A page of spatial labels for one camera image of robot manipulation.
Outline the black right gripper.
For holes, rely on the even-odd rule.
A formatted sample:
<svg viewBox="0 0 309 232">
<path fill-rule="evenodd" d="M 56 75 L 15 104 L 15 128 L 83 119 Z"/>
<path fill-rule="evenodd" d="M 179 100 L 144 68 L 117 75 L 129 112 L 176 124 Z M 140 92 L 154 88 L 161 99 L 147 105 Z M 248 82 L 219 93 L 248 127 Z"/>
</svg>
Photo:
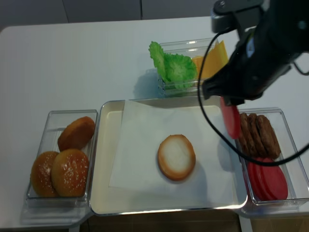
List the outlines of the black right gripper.
<svg viewBox="0 0 309 232">
<path fill-rule="evenodd" d="M 289 71 L 290 62 L 290 55 L 275 42 L 271 27 L 259 25 L 239 40 L 229 62 L 203 82 L 203 98 L 220 96 L 227 105 L 256 100 Z"/>
</svg>

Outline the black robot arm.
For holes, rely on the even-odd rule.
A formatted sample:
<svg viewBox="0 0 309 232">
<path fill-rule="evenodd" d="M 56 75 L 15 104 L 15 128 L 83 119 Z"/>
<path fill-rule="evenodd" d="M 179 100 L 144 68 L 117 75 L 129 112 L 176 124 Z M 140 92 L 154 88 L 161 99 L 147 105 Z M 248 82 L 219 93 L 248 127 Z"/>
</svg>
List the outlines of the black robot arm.
<svg viewBox="0 0 309 232">
<path fill-rule="evenodd" d="M 228 63 L 205 80 L 205 99 L 224 97 L 229 104 L 260 98 L 291 64 L 309 50 L 309 3 L 272 0 L 219 0 L 211 10 L 212 31 L 236 30 L 239 41 Z"/>
</svg>

